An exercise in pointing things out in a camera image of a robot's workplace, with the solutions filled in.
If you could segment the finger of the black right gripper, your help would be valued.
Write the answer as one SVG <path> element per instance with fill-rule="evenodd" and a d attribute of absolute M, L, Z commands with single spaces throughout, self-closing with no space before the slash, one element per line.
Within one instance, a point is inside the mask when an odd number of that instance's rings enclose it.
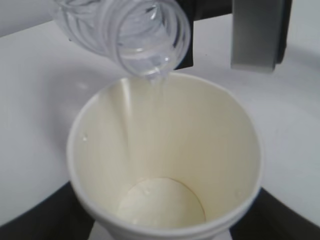
<path fill-rule="evenodd" d="M 232 0 L 177 0 L 179 6 L 188 18 L 190 26 L 190 43 L 185 57 L 175 68 L 176 70 L 189 68 L 193 61 L 193 34 L 194 22 L 203 19 L 215 18 L 232 13 Z"/>

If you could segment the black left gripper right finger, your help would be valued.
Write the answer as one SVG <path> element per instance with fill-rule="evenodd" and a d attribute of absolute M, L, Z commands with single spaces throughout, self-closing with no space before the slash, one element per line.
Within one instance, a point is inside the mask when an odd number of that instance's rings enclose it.
<path fill-rule="evenodd" d="M 320 228 L 262 188 L 230 234 L 234 240 L 318 240 Z"/>

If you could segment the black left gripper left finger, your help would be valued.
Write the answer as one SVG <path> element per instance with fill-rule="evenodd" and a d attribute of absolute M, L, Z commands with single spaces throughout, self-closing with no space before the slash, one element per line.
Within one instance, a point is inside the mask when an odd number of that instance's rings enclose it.
<path fill-rule="evenodd" d="M 68 182 L 34 208 L 0 227 L 2 240 L 87 240 L 95 220 Z"/>

